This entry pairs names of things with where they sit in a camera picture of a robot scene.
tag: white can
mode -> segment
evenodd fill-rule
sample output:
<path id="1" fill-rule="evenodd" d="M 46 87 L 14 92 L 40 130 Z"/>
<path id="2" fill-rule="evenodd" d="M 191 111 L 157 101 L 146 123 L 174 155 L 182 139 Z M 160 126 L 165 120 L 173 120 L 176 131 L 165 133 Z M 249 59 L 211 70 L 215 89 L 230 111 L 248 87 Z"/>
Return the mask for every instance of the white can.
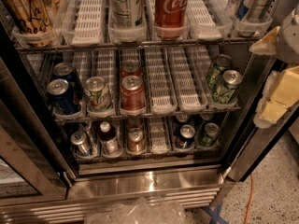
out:
<path id="1" fill-rule="evenodd" d="M 136 28 L 142 25 L 143 0 L 109 0 L 115 28 Z"/>

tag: speckled floor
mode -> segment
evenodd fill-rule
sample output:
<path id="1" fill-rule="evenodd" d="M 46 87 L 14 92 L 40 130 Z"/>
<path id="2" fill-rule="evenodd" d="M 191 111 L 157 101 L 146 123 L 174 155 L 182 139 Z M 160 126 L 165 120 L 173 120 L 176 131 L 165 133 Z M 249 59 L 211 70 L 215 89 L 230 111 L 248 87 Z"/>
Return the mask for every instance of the speckled floor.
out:
<path id="1" fill-rule="evenodd" d="M 299 224 L 299 145 L 285 133 L 254 170 L 254 193 L 249 224 Z M 230 224 L 245 220 L 250 176 L 237 183 L 224 199 L 220 216 Z M 188 223 L 208 224 L 201 209 L 186 212 Z"/>

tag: can lid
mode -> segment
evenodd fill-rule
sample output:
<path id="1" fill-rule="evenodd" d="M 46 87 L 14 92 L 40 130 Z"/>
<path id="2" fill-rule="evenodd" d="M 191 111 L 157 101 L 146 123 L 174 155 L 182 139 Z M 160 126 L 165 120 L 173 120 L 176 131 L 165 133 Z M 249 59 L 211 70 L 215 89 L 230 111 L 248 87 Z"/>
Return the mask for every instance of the can lid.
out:
<path id="1" fill-rule="evenodd" d="M 87 91 L 101 91 L 106 85 L 106 82 L 101 77 L 90 77 L 85 81 L 85 89 Z"/>
<path id="2" fill-rule="evenodd" d="M 193 128 L 193 126 L 191 126 L 189 124 L 185 124 L 180 128 L 180 134 L 184 138 L 190 139 L 195 136 L 195 129 Z"/>
<path id="3" fill-rule="evenodd" d="M 139 128 L 133 128 L 132 130 L 130 130 L 128 135 L 133 142 L 139 142 L 143 139 L 144 136 L 142 130 L 140 130 Z"/>
<path id="4" fill-rule="evenodd" d="M 211 137 L 216 137 L 219 134 L 220 128 L 215 123 L 208 123 L 205 126 L 205 132 Z"/>
<path id="5" fill-rule="evenodd" d="M 57 63 L 54 66 L 53 74 L 58 77 L 64 77 L 73 72 L 73 66 L 68 63 Z"/>
<path id="6" fill-rule="evenodd" d="M 137 76 L 128 76 L 122 79 L 121 84 L 126 90 L 135 91 L 142 85 L 142 80 Z"/>
<path id="7" fill-rule="evenodd" d="M 136 60 L 127 60 L 121 64 L 121 69 L 127 73 L 132 73 L 137 71 L 140 68 L 139 61 Z"/>
<path id="8" fill-rule="evenodd" d="M 76 131 L 71 136 L 71 142 L 75 146 L 82 145 L 84 142 L 86 142 L 86 133 L 83 131 Z"/>
<path id="9" fill-rule="evenodd" d="M 232 58 L 228 55 L 225 55 L 225 54 L 219 54 L 216 57 L 216 63 L 219 66 L 231 67 L 232 66 Z"/>
<path id="10" fill-rule="evenodd" d="M 52 82 L 48 84 L 47 91 L 49 94 L 59 95 L 66 92 L 68 87 L 69 84 L 67 80 L 58 78 L 58 79 L 54 79 Z"/>
<path id="11" fill-rule="evenodd" d="M 242 83 L 243 77 L 240 73 L 235 70 L 227 70 L 223 73 L 223 79 L 226 83 L 231 86 L 238 86 Z"/>

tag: glass door refrigerator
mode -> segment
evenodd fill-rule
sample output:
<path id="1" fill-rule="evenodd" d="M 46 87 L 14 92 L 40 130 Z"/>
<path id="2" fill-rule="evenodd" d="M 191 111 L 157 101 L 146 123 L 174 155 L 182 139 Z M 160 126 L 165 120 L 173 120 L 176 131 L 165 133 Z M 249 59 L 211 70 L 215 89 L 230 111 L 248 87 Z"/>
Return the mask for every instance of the glass door refrigerator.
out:
<path id="1" fill-rule="evenodd" d="M 138 27 L 120 29 L 111 1 L 60 0 L 52 29 L 29 35 L 0 4 L 0 222 L 80 222 L 141 197 L 217 206 L 298 116 L 295 104 L 255 127 L 267 77 L 287 64 L 249 52 L 298 1 L 271 0 L 247 24 L 227 14 L 229 0 L 188 0 L 179 35 L 153 22 L 155 0 L 143 0 Z M 209 87 L 215 63 L 242 77 L 230 102 Z M 57 98 L 65 84 L 71 96 Z"/>

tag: red can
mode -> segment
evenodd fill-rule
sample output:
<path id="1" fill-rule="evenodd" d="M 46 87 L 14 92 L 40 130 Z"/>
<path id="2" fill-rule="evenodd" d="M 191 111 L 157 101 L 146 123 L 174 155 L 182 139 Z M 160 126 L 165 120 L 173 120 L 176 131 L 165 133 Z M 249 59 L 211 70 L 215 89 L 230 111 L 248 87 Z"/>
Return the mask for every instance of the red can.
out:
<path id="1" fill-rule="evenodd" d="M 121 108 L 139 110 L 145 107 L 145 93 L 142 79 L 137 76 L 125 77 L 121 81 Z"/>
<path id="2" fill-rule="evenodd" d="M 188 0 L 156 0 L 155 24 L 162 28 L 183 27 L 187 3 Z M 158 32 L 158 36 L 164 39 L 173 39 L 179 35 L 177 33 L 173 35 L 168 33 L 159 34 Z"/>

